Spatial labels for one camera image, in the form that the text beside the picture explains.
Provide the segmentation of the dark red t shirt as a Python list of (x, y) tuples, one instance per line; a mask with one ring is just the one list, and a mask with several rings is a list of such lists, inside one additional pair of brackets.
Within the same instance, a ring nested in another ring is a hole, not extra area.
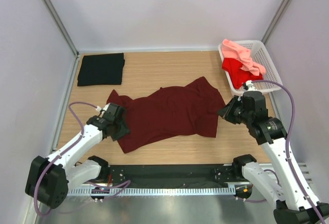
[(217, 112), (225, 107), (220, 92), (200, 77), (186, 86), (162, 87), (147, 97), (132, 99), (113, 90), (108, 103), (126, 109), (128, 135), (118, 140), (126, 154), (175, 136), (216, 137)]

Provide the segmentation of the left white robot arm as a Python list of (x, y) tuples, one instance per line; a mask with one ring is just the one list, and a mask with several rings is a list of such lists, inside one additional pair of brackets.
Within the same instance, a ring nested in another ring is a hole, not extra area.
[(124, 107), (109, 103), (103, 108), (94, 106), (98, 115), (85, 124), (78, 122), (80, 131), (63, 147), (52, 154), (35, 157), (30, 165), (25, 193), (33, 198), (34, 208), (41, 214), (40, 203), (55, 209), (65, 200), (68, 192), (95, 180), (103, 183), (109, 176), (109, 164), (97, 156), (77, 165), (78, 160), (106, 138), (117, 141), (130, 133), (125, 121)]

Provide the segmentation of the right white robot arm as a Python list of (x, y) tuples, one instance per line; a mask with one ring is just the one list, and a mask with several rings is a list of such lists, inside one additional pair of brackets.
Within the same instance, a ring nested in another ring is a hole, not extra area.
[(247, 91), (234, 96), (218, 115), (232, 124), (245, 124), (270, 159), (278, 182), (251, 155), (234, 158), (231, 173), (234, 179), (246, 179), (259, 190), (271, 204), (276, 223), (324, 223), (328, 204), (320, 202), (305, 180), (287, 144), (287, 132), (279, 119), (268, 115), (263, 94)]

